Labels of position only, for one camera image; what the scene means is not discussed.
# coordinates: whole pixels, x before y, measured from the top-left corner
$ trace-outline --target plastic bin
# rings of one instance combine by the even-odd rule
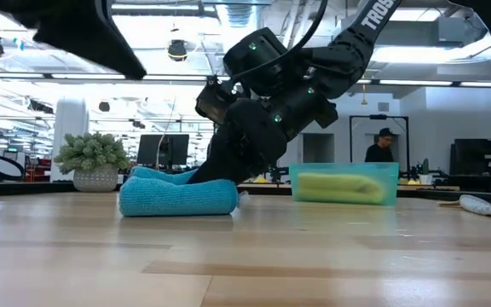
[[[398,163],[296,164],[289,174],[295,201],[381,206],[397,202]]]

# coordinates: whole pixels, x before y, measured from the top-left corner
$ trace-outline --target man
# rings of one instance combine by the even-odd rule
[[[376,144],[368,148],[365,162],[394,162],[390,149],[393,136],[390,128],[383,128],[378,133]]]

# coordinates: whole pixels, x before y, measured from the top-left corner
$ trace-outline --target yellow object in container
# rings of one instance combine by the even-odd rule
[[[253,181],[254,183],[267,183],[268,181],[264,177],[258,177]]]
[[[382,205],[386,196],[378,182],[361,175],[301,173],[297,179],[294,193],[303,200]]]

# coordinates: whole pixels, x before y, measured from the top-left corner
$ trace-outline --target black cap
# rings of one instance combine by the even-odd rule
[[[378,136],[394,136],[393,132],[391,132],[390,128],[383,128],[379,133]]]

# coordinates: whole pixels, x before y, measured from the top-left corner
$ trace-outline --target blue microfiber cloth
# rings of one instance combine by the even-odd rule
[[[162,171],[156,171],[148,167],[136,166],[130,172],[131,177],[139,177],[146,179],[160,179],[165,182],[181,185],[187,183],[195,171],[187,171],[182,174],[169,175]]]
[[[125,217],[198,216],[229,214],[236,208],[239,198],[233,182],[185,184],[193,174],[134,168],[120,188],[120,212]]]

